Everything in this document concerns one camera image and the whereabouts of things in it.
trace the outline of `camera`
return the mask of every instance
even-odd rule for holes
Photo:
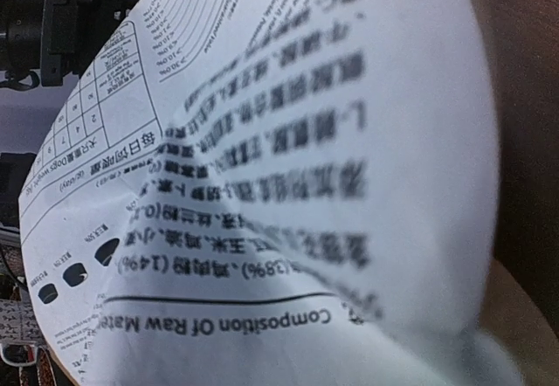
[[[139,0],[0,0],[0,88],[81,76]]]

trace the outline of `white paper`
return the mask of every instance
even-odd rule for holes
[[[497,152],[469,0],[141,0],[20,198],[38,321],[84,384],[520,384]]]

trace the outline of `black line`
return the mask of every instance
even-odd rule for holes
[[[130,40],[132,40],[132,37],[134,37],[134,35],[131,35],[130,37],[126,37],[123,38],[121,41],[119,41],[118,44],[122,43],[123,41],[126,41],[127,39],[130,38]],[[108,53],[110,50],[113,50],[114,48],[118,48],[117,44],[115,44],[114,46],[112,46],[111,48],[109,48],[106,52],[103,52],[99,55],[99,57],[96,58],[97,59],[101,59],[101,57],[106,54],[107,56],[109,56],[110,54]],[[97,76],[97,78],[102,78],[105,74],[111,72],[111,70],[113,70],[116,66],[122,64],[123,62],[125,62],[126,60],[130,60],[130,58],[132,58],[135,54],[137,54],[137,52],[133,52],[132,54],[129,54],[127,57],[119,60],[118,62],[114,63],[113,65],[111,65],[110,67],[105,67],[107,69],[106,72],[103,72],[102,74],[100,74],[99,76]]]
[[[143,85],[146,87],[146,93],[148,94],[148,98],[149,98],[149,105],[151,106],[151,110],[154,113],[155,121],[157,122],[157,126],[159,127],[159,131],[161,132],[161,134],[163,134],[163,128],[162,128],[161,122],[159,120],[159,115],[157,114],[157,111],[155,110],[155,103],[154,103],[154,100],[151,96],[151,92],[149,91],[148,79],[146,78],[146,73],[143,70],[143,61],[141,61],[140,42],[138,41],[138,34],[136,34],[136,25],[134,24],[134,22],[130,22],[130,23],[132,24],[132,29],[134,29],[134,38],[135,38],[135,42],[136,42],[136,48],[138,49],[138,59],[140,60],[140,69],[141,69],[141,75],[143,77]]]
[[[2,232],[2,231],[5,231],[5,232],[10,233],[12,235],[18,235],[19,236],[19,234],[20,234],[19,230],[11,229],[9,226],[6,227],[4,225],[0,226],[0,232]]]
[[[148,153],[145,153],[145,154],[143,154],[143,155],[137,156],[137,157],[135,157],[134,159],[129,160],[128,162],[124,162],[122,165],[120,165],[120,166],[118,166],[118,167],[116,167],[116,168],[107,169],[105,172],[102,172],[102,171],[101,171],[101,172],[100,172],[99,174],[97,174],[96,176],[91,176],[91,179],[90,179],[89,181],[86,181],[83,185],[80,185],[80,186],[76,187],[74,190],[68,191],[68,193],[67,193],[65,196],[63,196],[63,197],[62,197],[60,200],[58,200],[56,203],[53,203],[53,204],[48,208],[48,210],[45,211],[45,212],[43,213],[43,215],[41,216],[41,218],[40,218],[39,220],[37,220],[37,222],[31,227],[31,229],[29,230],[29,233],[27,233],[27,236],[25,236],[25,238],[23,238],[22,241],[21,241],[21,246],[22,246],[22,248],[24,247],[24,244],[25,244],[25,242],[27,241],[27,238],[35,231],[35,229],[37,229],[38,224],[41,223],[41,221],[43,221],[43,219],[45,218],[45,216],[46,216],[48,213],[50,213],[57,205],[59,205],[60,203],[62,203],[63,201],[65,201],[71,194],[73,194],[73,193],[76,192],[77,190],[81,190],[83,187],[85,187],[85,186],[88,185],[89,183],[92,183],[92,182],[97,181],[101,176],[104,176],[104,175],[106,175],[106,174],[108,174],[108,173],[110,173],[110,172],[114,172],[114,171],[117,170],[117,169],[124,168],[124,167],[125,167],[126,165],[128,165],[129,163],[132,163],[132,162],[135,162],[135,161],[139,161],[139,160],[141,160],[141,159],[143,159],[143,158],[145,158],[145,157],[147,157],[147,156],[153,154],[154,151],[155,151],[155,149],[150,150]],[[98,154],[98,155],[95,156],[91,161],[89,161],[89,162],[87,162],[87,163],[84,163],[84,165],[82,165],[82,166],[86,166],[87,164],[89,164],[89,163],[92,162],[93,160],[97,159],[97,158],[100,157],[101,155],[102,155],[102,154]],[[68,172],[68,174],[66,174],[65,176],[59,178],[57,181],[53,182],[53,183],[50,184],[50,185],[53,185],[54,183],[57,183],[58,181],[60,181],[60,179],[65,178],[66,176],[68,176],[68,175],[71,174],[71,173],[72,173],[72,172]]]
[[[211,30],[216,26],[217,20],[219,19],[219,12],[224,8],[224,4],[225,4],[225,0],[221,0],[221,4],[219,5],[219,10],[217,11],[216,16],[214,17],[213,23],[211,24],[210,32],[207,34],[208,36],[211,35]],[[168,74],[163,79],[159,80],[159,83],[162,83],[167,79],[171,79],[172,77],[176,76],[178,73],[190,67],[190,65],[194,63],[194,61],[198,58],[198,56],[200,55],[203,49],[204,49],[204,45],[200,47],[200,50],[198,50],[198,52],[194,55],[194,58],[191,61],[189,61],[185,66],[181,67],[180,69]]]
[[[41,188],[41,190],[37,193],[37,195],[33,197],[33,199],[31,200],[31,202],[30,202],[29,204],[27,204],[27,207],[25,207],[25,210],[20,211],[21,217],[23,217],[23,216],[25,216],[25,214],[27,214],[27,210],[31,207],[31,205],[32,205],[33,203],[35,203],[35,200],[37,199],[38,195],[39,195],[41,192],[43,192],[44,190],[46,190],[46,189],[47,189],[48,187],[50,187],[51,185],[53,185],[53,184],[55,184],[55,183],[58,183],[61,179],[66,178],[66,177],[69,176],[70,174],[74,173],[76,170],[80,169],[82,166],[85,167],[86,165],[89,165],[91,162],[93,162],[94,160],[96,160],[96,159],[98,159],[99,157],[101,157],[102,155],[104,155],[108,150],[110,150],[110,149],[113,148],[114,146],[118,146],[120,143],[122,143],[123,141],[125,141],[128,137],[131,137],[133,134],[138,133],[139,131],[143,130],[143,129],[144,129],[145,127],[147,127],[147,126],[150,126],[154,121],[157,122],[157,125],[158,125],[159,128],[161,129],[161,124],[159,124],[159,120],[157,120],[157,116],[156,116],[152,121],[150,121],[150,122],[147,123],[146,125],[141,126],[141,127],[137,128],[136,130],[133,130],[131,133],[125,135],[123,138],[121,138],[119,141],[117,141],[113,146],[109,146],[109,145],[108,145],[108,140],[107,140],[107,148],[105,148],[102,152],[98,153],[96,156],[92,157],[92,158],[89,159],[87,162],[83,162],[83,163],[82,163],[81,165],[79,165],[78,167],[73,168],[72,170],[69,170],[69,171],[66,172],[64,175],[58,177],[58,179],[55,179],[55,180],[52,181],[51,183],[47,183],[45,186],[43,186],[43,187]],[[101,128],[97,128],[91,135],[87,136],[87,138],[93,137],[93,136],[94,136],[95,134],[97,134],[99,131],[101,131]],[[132,161],[135,161],[136,159],[140,159],[140,158],[142,158],[142,157],[144,157],[144,156],[145,156],[145,155],[138,156],[137,158],[131,159],[131,160],[128,161],[128,162],[124,162],[124,163],[123,163],[122,165],[120,165],[119,167],[124,166],[124,165],[126,165],[126,164],[128,164],[128,163],[131,163]],[[52,162],[56,161],[58,158],[59,158],[58,156],[55,157],[54,159],[52,159],[52,161],[48,162],[47,165],[49,165],[49,164],[51,164]],[[118,169],[119,167],[116,167],[116,168],[114,168],[114,169],[110,169],[110,170],[108,170],[107,172],[112,172],[113,170]],[[104,172],[104,173],[102,173],[102,174],[99,174],[99,176],[103,176],[103,175],[105,175],[107,172]]]
[[[107,142],[107,150],[109,150],[110,148],[112,148],[111,143],[109,143],[108,141],[108,137],[107,137],[107,129],[105,128],[105,121],[103,120],[103,111],[101,111],[101,100],[99,99],[99,88],[97,87],[97,72],[95,71],[95,63],[96,61],[93,61],[92,63],[92,68],[93,68],[93,82],[95,82],[95,94],[97,95],[97,107],[99,108],[99,116],[101,118],[101,126],[103,127],[103,134],[105,135],[105,141]]]
[[[270,300],[204,300],[204,299],[173,299],[170,297],[141,297],[141,296],[115,296],[104,301],[144,301],[153,303],[175,303],[183,305],[209,305],[209,306],[266,306],[287,303],[289,301],[311,299],[313,297],[337,297],[334,293],[309,293],[300,296],[282,297]]]
[[[101,102],[105,102],[106,100],[108,100],[109,98],[115,96],[118,92],[120,92],[122,89],[124,89],[126,86],[130,85],[133,82],[136,82],[139,78],[141,77],[141,75],[139,74],[138,76],[136,76],[135,78],[133,78],[132,80],[129,80],[128,82],[126,82],[124,85],[122,85],[121,87],[119,87],[116,91],[114,91],[113,93],[110,93],[107,95],[106,98],[103,98],[102,100],[99,100],[99,110],[101,110]]]
[[[196,0],[196,4],[194,5],[194,9],[192,10],[192,18],[194,17],[194,15],[196,14],[196,9],[198,7],[198,4],[200,3],[201,0]],[[190,38],[192,37],[192,35],[194,34],[196,28],[198,27],[198,24],[200,23],[200,19],[202,19],[202,17],[204,16],[204,8],[206,6],[206,4],[208,3],[208,0],[204,0],[204,2],[202,3],[202,10],[200,11],[200,15],[198,16],[198,19],[195,23],[195,25],[192,27],[192,32],[190,33],[188,39],[186,40],[186,42],[188,43],[190,41]],[[189,22],[184,26],[183,30],[181,31],[181,34],[176,38],[176,40],[178,41],[179,39],[181,39],[184,35],[184,33],[189,29],[190,27],[190,20]]]
[[[211,6],[210,13],[212,13],[212,12],[216,9],[216,4],[217,4],[218,2],[219,2],[219,0],[214,0],[214,1],[213,1],[213,5]],[[212,29],[213,29],[213,24],[214,24],[214,23],[217,21],[217,19],[219,18],[219,12],[220,12],[220,11],[221,11],[221,9],[219,9],[219,10],[216,12],[216,17],[214,18],[214,22],[211,24],[211,27],[210,27],[210,29],[209,29],[207,35],[204,35],[205,29],[206,29],[207,26],[210,24],[210,19],[208,18],[208,20],[206,21],[206,23],[205,23],[204,26],[202,27],[202,32],[201,32],[200,35],[198,36],[198,40],[192,45],[192,48],[190,48],[190,51],[187,52],[187,53],[183,56],[184,59],[188,58],[188,56],[189,56],[194,50],[196,50],[196,47],[197,47],[197,45],[198,45],[198,43],[199,43],[200,41],[202,41],[202,40],[204,40],[204,39],[207,40],[207,37],[209,37],[209,36],[211,35]],[[198,28],[198,24],[199,24],[199,22],[200,22],[200,18],[197,20],[196,25],[194,25],[195,28]],[[188,43],[188,42],[190,41],[190,39],[192,38],[192,35],[194,35],[194,31],[190,34],[190,36],[189,36],[188,39],[184,42],[184,44],[181,46],[181,48],[184,48],[184,47],[187,45],[187,43]]]

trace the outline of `background object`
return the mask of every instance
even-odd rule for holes
[[[0,356],[13,367],[30,367],[35,359],[16,359],[8,353],[10,346],[25,345],[33,348],[37,356],[38,347],[45,345],[45,339],[38,327],[31,303],[14,300],[0,300]]]
[[[559,334],[559,0],[479,0],[500,98],[495,255]]]
[[[39,353],[37,374],[41,386],[57,386],[51,359],[45,351]]]
[[[35,160],[35,155],[13,155],[2,153],[2,137],[9,134],[12,127],[3,120],[3,109],[0,107],[0,224],[19,227],[19,207],[17,198],[24,186],[25,178]]]
[[[63,87],[37,88],[30,93],[2,91],[0,152],[37,152],[77,81],[68,76]]]
[[[24,277],[24,259],[21,255],[20,248],[12,248],[10,246],[2,246],[4,256],[6,257],[6,261],[10,269],[14,272],[16,277]],[[5,268],[2,260],[0,260],[0,274],[7,274],[8,270]]]
[[[138,1],[0,0],[0,88],[27,92],[81,77]]]
[[[507,347],[527,386],[559,384],[559,341],[534,302],[496,260],[487,279],[480,325]]]

